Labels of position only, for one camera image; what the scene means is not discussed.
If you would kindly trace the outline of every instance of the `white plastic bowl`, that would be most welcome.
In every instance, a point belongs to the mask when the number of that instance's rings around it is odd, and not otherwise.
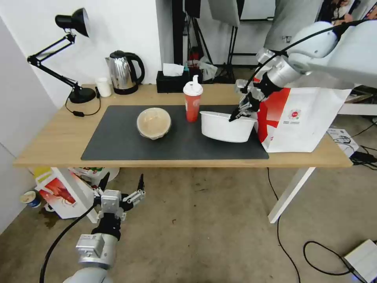
[[[253,118],[241,117],[229,122],[230,114],[200,111],[203,135],[226,142],[247,142],[256,122]]]
[[[163,137],[169,131],[171,124],[172,119],[169,113],[157,107],[144,110],[136,120],[139,133],[151,140]]]

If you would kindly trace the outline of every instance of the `white cup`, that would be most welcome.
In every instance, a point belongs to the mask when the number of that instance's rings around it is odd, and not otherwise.
[[[98,87],[99,94],[102,97],[108,97],[111,95],[109,80],[106,77],[100,77],[96,79],[95,83]]]

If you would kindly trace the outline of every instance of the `power adapter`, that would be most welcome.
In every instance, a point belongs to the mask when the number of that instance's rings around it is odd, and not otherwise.
[[[377,245],[372,240],[363,242],[344,259],[366,282],[377,278]]]
[[[375,158],[372,154],[363,153],[363,152],[360,152],[360,151],[355,151],[351,155],[351,158],[358,160],[360,162],[365,162],[365,163],[375,163],[375,162],[377,162],[377,158]]]

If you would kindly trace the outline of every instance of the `black desk mat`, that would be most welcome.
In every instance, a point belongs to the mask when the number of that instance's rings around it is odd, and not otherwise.
[[[136,127],[140,112],[150,107],[165,109],[171,116],[169,132],[157,140],[142,137]],[[234,105],[201,105],[200,110],[231,113]],[[256,132],[245,143],[229,143],[204,136],[198,121],[186,121],[185,106],[109,106],[81,160],[219,160],[268,159]]]

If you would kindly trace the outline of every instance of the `desk lamp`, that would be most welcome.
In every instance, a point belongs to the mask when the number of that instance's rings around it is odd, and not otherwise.
[[[36,66],[37,68],[41,69],[42,71],[45,71],[46,73],[50,74],[51,76],[54,76],[55,78],[61,80],[62,82],[68,84],[72,87],[72,91],[70,93],[69,99],[72,103],[84,103],[92,100],[96,97],[95,91],[90,88],[82,88],[79,86],[79,83],[75,80],[69,79],[65,76],[59,75],[58,73],[50,70],[49,68],[42,65],[42,62],[51,56],[55,55],[56,53],[62,51],[63,49],[67,48],[68,46],[71,46],[75,43],[76,35],[72,33],[72,30],[75,29],[78,33],[89,37],[88,33],[90,32],[89,27],[89,19],[88,15],[86,14],[86,11],[84,8],[78,9],[75,11],[71,16],[66,15],[57,15],[55,17],[55,23],[58,25],[58,27],[64,29],[66,32],[66,35],[58,40],[57,42],[51,44],[50,46],[46,47],[45,49],[39,51],[38,53],[29,56],[27,58],[27,61],[29,64],[32,64],[33,66]],[[55,45],[63,42],[63,41],[69,41],[65,46],[59,48],[58,50],[55,50],[53,52],[46,53],[49,49],[54,47]]]

